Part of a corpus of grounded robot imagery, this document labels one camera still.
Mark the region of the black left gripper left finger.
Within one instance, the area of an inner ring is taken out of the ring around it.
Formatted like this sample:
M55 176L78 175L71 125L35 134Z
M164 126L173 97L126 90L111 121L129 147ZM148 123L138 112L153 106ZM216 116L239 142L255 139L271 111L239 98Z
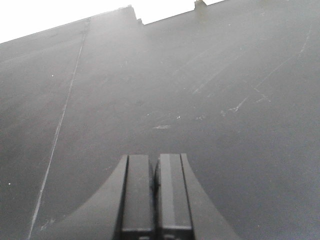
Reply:
M100 189L44 240L152 240L153 175L147 155L123 155Z

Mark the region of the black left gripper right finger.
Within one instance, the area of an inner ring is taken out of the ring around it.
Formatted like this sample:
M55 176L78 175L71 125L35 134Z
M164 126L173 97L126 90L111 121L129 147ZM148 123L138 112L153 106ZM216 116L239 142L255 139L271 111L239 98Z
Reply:
M156 169L161 240L238 240L195 176L185 153L163 153Z

